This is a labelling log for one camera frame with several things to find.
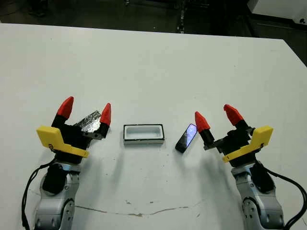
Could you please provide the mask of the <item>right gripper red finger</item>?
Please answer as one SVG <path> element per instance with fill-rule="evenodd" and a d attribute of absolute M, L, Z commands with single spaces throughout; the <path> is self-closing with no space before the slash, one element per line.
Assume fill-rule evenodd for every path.
<path fill-rule="evenodd" d="M 197 131 L 200 134 L 202 140 L 204 141 L 205 145 L 211 145 L 214 142 L 214 137 L 210 131 L 210 126 L 207 123 L 205 117 L 199 113 L 198 111 L 195 112 L 195 123 L 197 127 Z"/>
<path fill-rule="evenodd" d="M 236 108 L 229 104 L 225 104 L 224 111 L 226 112 L 227 118 L 236 129 L 250 129 L 250 126 Z"/>

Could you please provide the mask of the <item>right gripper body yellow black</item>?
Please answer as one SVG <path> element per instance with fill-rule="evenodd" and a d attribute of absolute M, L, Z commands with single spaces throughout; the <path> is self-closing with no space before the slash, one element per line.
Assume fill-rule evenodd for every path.
<path fill-rule="evenodd" d="M 263 147 L 269 144 L 273 128 L 263 126 L 259 128 L 248 125 L 236 125 L 234 130 L 227 133 L 224 138 L 215 140 L 209 126 L 202 128 L 204 149 L 217 149 L 222 153 L 223 161 L 232 167 L 238 167 L 253 161 L 253 157 Z"/>

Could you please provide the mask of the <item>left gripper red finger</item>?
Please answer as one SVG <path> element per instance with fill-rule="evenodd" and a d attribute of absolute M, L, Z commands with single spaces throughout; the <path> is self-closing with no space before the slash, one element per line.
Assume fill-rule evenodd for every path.
<path fill-rule="evenodd" d="M 110 124 L 111 124 L 111 104 L 107 103 L 102 111 L 100 117 L 100 126 L 99 129 L 96 130 L 96 133 L 100 134 L 102 138 L 105 138 L 107 136 Z"/>
<path fill-rule="evenodd" d="M 71 112 L 72 112 L 72 106 L 74 102 L 74 97 L 70 96 L 67 99 L 64 100 L 64 102 L 60 105 L 55 118 L 52 122 L 52 127 L 59 127 L 69 119 Z"/>

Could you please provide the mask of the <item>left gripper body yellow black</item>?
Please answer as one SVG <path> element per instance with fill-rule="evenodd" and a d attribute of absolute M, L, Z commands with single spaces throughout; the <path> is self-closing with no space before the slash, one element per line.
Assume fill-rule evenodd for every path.
<path fill-rule="evenodd" d="M 42 145 L 55 152 L 63 161 L 80 161 L 88 158 L 87 149 L 93 139 L 106 137 L 107 124 L 100 124 L 98 129 L 91 132 L 77 125 L 40 126 L 36 132 Z"/>

